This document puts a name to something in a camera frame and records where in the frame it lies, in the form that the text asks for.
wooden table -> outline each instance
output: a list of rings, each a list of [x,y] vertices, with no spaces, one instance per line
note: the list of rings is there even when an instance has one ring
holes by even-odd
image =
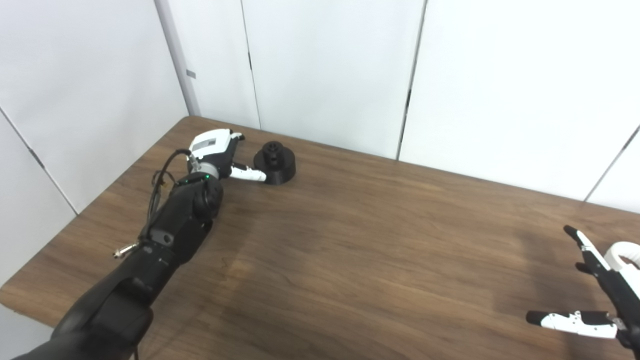
[[[144,224],[150,178],[204,131],[296,153],[283,186],[226,179],[211,235],[154,304],[151,359],[631,359],[613,340],[526,324],[530,309],[613,310],[562,226],[602,251],[640,215],[263,131],[181,120],[0,291],[54,326]],[[170,170],[184,174],[185,164]]]

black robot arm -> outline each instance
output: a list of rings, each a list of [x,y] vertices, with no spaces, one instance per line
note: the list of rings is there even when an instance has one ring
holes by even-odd
[[[18,359],[131,357],[153,319],[151,305],[198,250],[222,201],[222,186],[209,174],[194,172],[177,184],[135,249],[78,299],[50,341]]]
[[[222,202],[220,179],[282,184],[295,174],[293,153],[279,143],[275,150],[266,151],[265,146],[256,154],[273,158],[268,166],[256,162],[261,168],[252,169],[234,163],[242,139],[242,134],[217,129],[196,136],[189,150],[174,152],[154,184],[148,221],[138,242],[114,253],[126,258],[76,301],[51,340],[16,360],[129,359],[151,325],[151,305],[209,234]],[[179,154],[188,156],[190,174],[174,182],[166,202],[156,210],[163,175]]]

black cable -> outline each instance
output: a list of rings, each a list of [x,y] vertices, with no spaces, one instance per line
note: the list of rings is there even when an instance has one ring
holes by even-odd
[[[153,214],[156,212],[158,205],[160,204],[160,185],[163,184],[164,174],[167,173],[166,169],[169,167],[169,164],[173,161],[173,159],[180,154],[189,156],[191,155],[191,151],[189,151],[188,149],[177,149],[173,152],[173,154],[171,154],[171,156],[169,156],[169,158],[164,163],[162,170],[160,170],[160,172],[158,173],[154,189],[153,191],[151,191],[151,199],[149,200],[149,208],[147,210],[147,223],[151,219],[151,216],[153,216]],[[147,238],[149,238],[149,231],[150,226],[147,226]]]

